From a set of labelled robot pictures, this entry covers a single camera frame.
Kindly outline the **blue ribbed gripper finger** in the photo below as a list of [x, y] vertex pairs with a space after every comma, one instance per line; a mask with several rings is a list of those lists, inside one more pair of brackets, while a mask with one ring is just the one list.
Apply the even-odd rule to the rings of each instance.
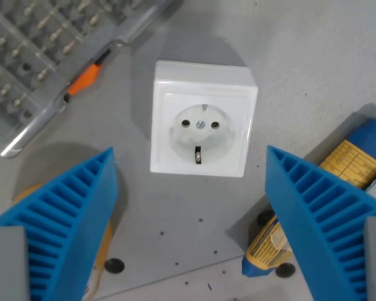
[[26, 234], [32, 300], [81, 300], [117, 201], [113, 148], [83, 161], [0, 215]]
[[265, 192], [314, 300], [366, 300], [363, 230], [376, 199], [268, 146]]

